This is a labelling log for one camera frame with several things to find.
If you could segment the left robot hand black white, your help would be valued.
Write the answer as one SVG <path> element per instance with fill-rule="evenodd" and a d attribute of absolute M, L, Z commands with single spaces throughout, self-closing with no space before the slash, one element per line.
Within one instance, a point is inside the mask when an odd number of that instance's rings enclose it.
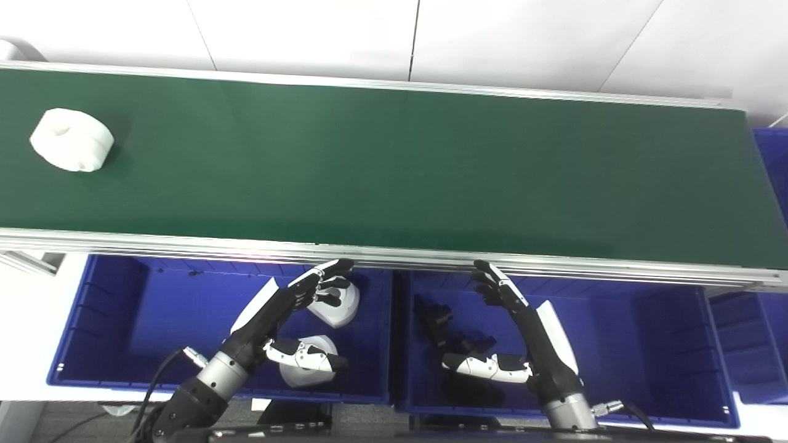
<path fill-rule="evenodd" d="M 225 340 L 219 351 L 252 375 L 267 358 L 263 346 L 276 338 L 289 317 L 318 300 L 318 290 L 337 286 L 338 278 L 350 275 L 354 265 L 347 258 L 328 261 L 304 272 L 284 288 L 276 289 L 253 317 Z"/>

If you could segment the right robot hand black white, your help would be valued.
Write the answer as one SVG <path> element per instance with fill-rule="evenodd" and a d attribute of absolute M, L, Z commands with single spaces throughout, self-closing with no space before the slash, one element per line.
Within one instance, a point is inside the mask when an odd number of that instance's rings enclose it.
<path fill-rule="evenodd" d="M 584 398 L 580 376 L 560 357 L 538 309 L 495 264 L 483 259 L 473 264 L 471 278 L 478 283 L 476 292 L 487 305 L 506 309 L 526 345 L 526 355 L 446 353 L 442 367 L 459 375 L 527 385 L 541 405 L 567 402 L 571 396 Z"/>

